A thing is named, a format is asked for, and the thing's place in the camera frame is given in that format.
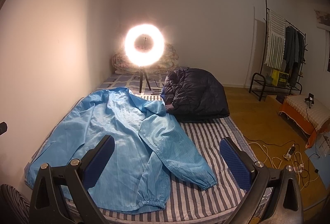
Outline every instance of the navy down jacket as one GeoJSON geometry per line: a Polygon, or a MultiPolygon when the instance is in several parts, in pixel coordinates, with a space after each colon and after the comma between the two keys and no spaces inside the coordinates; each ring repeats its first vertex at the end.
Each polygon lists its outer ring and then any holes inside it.
{"type": "Polygon", "coordinates": [[[175,115],[179,122],[204,122],[229,116],[223,86],[203,69],[167,72],[161,96],[167,113],[175,115]]]}

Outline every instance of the extension cord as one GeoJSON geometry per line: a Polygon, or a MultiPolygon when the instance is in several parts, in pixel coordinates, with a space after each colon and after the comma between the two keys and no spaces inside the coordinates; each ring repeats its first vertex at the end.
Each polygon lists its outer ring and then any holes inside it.
{"type": "Polygon", "coordinates": [[[296,174],[299,174],[299,173],[302,173],[303,172],[302,169],[299,170],[297,166],[295,166],[293,169],[294,169],[294,172],[296,174]]]}
{"type": "Polygon", "coordinates": [[[283,155],[283,158],[286,159],[287,161],[289,161],[291,159],[291,156],[292,156],[292,154],[294,153],[295,150],[296,150],[296,148],[294,147],[294,144],[293,144],[292,147],[289,148],[289,150],[286,153],[286,155],[283,155]]]}

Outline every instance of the tripod leg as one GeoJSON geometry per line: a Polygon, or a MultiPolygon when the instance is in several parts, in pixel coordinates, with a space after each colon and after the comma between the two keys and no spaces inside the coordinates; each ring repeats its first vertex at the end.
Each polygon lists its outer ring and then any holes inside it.
{"type": "Polygon", "coordinates": [[[142,73],[142,71],[140,71],[140,90],[139,90],[139,93],[142,92],[142,82],[143,82],[143,73],[142,73]]]}
{"type": "Polygon", "coordinates": [[[146,82],[147,82],[147,84],[148,84],[149,90],[151,90],[151,87],[150,87],[150,84],[149,84],[149,80],[148,80],[148,77],[147,77],[147,75],[146,75],[146,71],[143,70],[143,73],[144,73],[144,75],[145,75],[145,77],[146,77],[146,82]]]}

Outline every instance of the blue rubber pad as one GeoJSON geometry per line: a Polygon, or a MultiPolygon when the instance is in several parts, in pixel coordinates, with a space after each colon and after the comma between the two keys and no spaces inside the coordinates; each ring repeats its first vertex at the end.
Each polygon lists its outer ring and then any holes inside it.
{"type": "Polygon", "coordinates": [[[113,151],[114,139],[109,136],[85,169],[83,180],[83,186],[85,189],[95,186],[113,151]]]}
{"type": "Polygon", "coordinates": [[[249,190],[252,184],[250,171],[225,139],[220,141],[220,154],[229,167],[238,186],[243,190],[249,190]]]}

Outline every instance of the light blue jacket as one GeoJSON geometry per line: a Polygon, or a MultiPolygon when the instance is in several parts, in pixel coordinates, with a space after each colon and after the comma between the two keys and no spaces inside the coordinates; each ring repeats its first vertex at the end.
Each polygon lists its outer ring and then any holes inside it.
{"type": "MultiPolygon", "coordinates": [[[[107,210],[138,214],[163,210],[170,195],[169,171],[207,189],[216,177],[162,101],[147,101],[127,88],[90,94],[64,118],[30,165],[33,187],[42,163],[63,166],[81,159],[104,135],[115,150],[95,187],[88,192],[107,210]]],[[[64,196],[72,199],[67,187],[64,196]]]]}

